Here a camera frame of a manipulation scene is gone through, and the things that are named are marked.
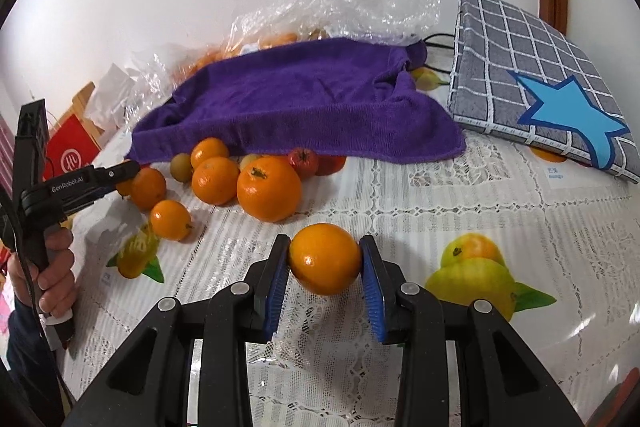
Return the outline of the person's left hand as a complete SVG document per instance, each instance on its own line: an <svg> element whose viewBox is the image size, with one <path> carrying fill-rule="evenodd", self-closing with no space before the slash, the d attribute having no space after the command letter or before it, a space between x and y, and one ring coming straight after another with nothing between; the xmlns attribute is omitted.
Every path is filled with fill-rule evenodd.
<svg viewBox="0 0 640 427"><path fill-rule="evenodd" d="M39 308L42 312L62 319L72 309L77 298L75 275L72 271L75 256L70 250L73 240L73 233L66 228L48 232L46 244L53 253L53 259L42 273L33 265L29 265L28 277L25 277L16 254L11 255L8 274L14 295L20 303L28 307L32 305L26 283L30 278L32 283L40 288Z"/></svg>

